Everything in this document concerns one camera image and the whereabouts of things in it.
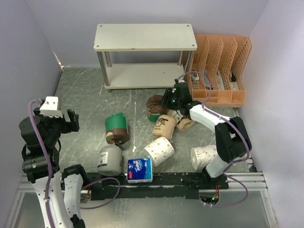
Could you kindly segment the green brown paper roll labelled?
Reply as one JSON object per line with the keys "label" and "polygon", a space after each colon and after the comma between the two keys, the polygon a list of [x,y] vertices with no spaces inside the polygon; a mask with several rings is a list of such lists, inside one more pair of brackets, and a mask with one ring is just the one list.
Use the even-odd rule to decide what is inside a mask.
{"label": "green brown paper roll labelled", "polygon": [[166,108],[161,107],[162,95],[153,95],[147,102],[147,116],[150,122],[156,122],[160,115],[166,114]]}

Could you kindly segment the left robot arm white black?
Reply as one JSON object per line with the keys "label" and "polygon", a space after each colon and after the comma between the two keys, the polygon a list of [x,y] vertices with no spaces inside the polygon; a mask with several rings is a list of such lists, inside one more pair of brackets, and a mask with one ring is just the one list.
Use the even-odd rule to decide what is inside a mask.
{"label": "left robot arm white black", "polygon": [[36,136],[31,118],[19,123],[21,137],[25,141],[22,149],[22,169],[31,182],[39,200],[44,225],[47,228],[83,228],[85,222],[80,213],[80,191],[88,186],[89,178],[80,164],[64,169],[60,173],[60,136],[79,131],[79,115],[67,110],[69,121],[64,117],[43,116],[34,109],[32,119],[39,131]]}

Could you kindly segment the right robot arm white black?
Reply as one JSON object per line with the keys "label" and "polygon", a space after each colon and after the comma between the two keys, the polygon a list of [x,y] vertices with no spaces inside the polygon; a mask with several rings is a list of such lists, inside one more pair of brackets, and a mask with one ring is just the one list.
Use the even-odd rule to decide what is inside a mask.
{"label": "right robot arm white black", "polygon": [[218,177],[225,173],[232,164],[249,158],[252,149],[243,120],[236,117],[220,115],[207,108],[202,102],[194,101],[188,84],[177,82],[174,88],[166,88],[161,106],[180,113],[205,127],[215,134],[216,158],[203,171],[202,185],[212,189],[218,183]]}

